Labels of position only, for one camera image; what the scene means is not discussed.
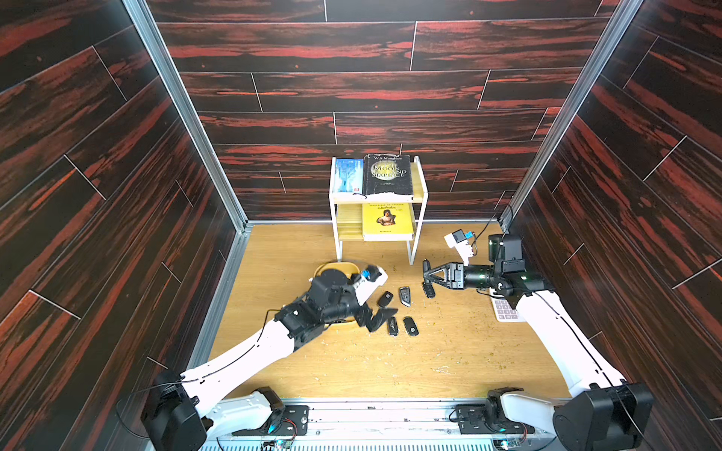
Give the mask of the black flip car key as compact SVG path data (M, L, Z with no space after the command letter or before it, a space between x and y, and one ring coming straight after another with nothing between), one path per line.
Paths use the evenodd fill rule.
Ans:
M393 298L394 298L394 294L392 292L390 292L390 291L384 292L381 295L381 297L379 298L379 300L377 301L378 307L381 309L389 307L389 305L393 301Z

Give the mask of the yellow storage tray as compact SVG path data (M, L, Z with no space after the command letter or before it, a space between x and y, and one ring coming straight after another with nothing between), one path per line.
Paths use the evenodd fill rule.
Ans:
M311 281L309 303L323 323L346 321L359 310L353 276L359 275L353 263L332 262L322 265Z

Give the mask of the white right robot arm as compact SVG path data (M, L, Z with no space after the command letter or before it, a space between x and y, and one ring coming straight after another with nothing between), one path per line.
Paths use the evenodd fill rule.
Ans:
M554 434L566 450L631 450L644 440L654 397L643 383L629 383L590 340L562 305L558 291L537 272L528 270L522 241L515 235L488 239L489 264L473 265L472 244L457 230L446 236L459 262L432 267L422 264L425 286L463 291L475 289L515 310L537 334L567 384L571 398L532 396L519 387L491 390L483 413L460 413L462 431L479 423L497 434Z

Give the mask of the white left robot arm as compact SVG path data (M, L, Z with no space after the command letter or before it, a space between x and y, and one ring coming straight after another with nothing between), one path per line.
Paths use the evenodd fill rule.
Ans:
M140 415L153 447L199 450L207 440L233 432L277 428L283 403L272 389L259 388L231 402L225 402L225 396L332 324L354 319L361 327L378 330L385 317L373 313L368 300L387 279L384 269L374 265L352 275L326 269L312 278L308 291L230 351L182 373L160 373Z

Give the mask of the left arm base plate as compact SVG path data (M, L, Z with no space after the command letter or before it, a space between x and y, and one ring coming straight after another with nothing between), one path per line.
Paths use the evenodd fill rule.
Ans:
M271 417L255 430L237 430L232 436L306 436L308 433L308 405L286 405L281 413Z

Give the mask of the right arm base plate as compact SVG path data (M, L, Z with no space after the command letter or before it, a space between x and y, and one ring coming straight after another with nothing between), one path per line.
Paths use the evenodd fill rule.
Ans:
M491 413L485 404L461 404L453 408L449 421L458 426L462 435L471 434L502 434L528 435L535 428L523 423L513 422L501 413Z

